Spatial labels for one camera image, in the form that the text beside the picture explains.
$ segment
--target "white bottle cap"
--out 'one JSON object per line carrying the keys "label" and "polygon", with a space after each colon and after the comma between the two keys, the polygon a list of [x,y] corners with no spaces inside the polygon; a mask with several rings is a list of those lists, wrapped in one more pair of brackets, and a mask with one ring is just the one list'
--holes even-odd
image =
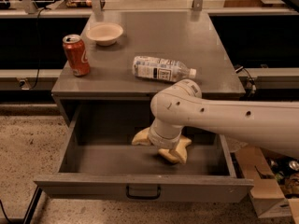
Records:
{"label": "white bottle cap", "polygon": [[189,78],[195,78],[196,77],[196,70],[190,69]]}

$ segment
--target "bowl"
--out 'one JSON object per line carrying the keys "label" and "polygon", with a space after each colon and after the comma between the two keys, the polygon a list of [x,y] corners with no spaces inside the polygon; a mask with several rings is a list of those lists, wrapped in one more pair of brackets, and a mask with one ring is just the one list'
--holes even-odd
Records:
{"label": "bowl", "polygon": [[88,30],[86,36],[100,46],[110,46],[116,42],[122,33],[123,29],[118,24],[101,22]]}

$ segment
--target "drawer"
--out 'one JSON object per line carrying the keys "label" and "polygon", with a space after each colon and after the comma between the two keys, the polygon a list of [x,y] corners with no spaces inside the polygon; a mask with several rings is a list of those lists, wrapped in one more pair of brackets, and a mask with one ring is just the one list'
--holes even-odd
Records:
{"label": "drawer", "polygon": [[154,117],[150,100],[80,102],[59,170],[35,182],[52,198],[239,202],[252,181],[237,178],[225,137],[185,128],[187,164],[171,164],[155,146],[132,146]]}

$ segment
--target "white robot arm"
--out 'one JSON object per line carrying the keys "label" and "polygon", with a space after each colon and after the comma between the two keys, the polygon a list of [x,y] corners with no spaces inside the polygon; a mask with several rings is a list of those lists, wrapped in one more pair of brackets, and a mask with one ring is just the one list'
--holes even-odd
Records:
{"label": "white robot arm", "polygon": [[150,104],[155,116],[149,129],[151,143],[172,149],[182,128],[190,126],[299,158],[299,103],[201,97],[198,85],[188,79],[157,93]]}

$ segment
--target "black drawer handle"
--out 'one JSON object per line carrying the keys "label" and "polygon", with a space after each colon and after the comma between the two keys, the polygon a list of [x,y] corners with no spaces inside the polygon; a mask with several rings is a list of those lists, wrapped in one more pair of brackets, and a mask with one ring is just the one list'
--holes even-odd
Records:
{"label": "black drawer handle", "polygon": [[158,199],[160,198],[160,195],[161,195],[161,188],[158,186],[157,187],[157,195],[155,196],[135,196],[135,195],[131,195],[130,194],[130,187],[127,186],[126,188],[126,195],[128,198],[130,199],[137,199],[137,200],[155,200],[155,199]]}

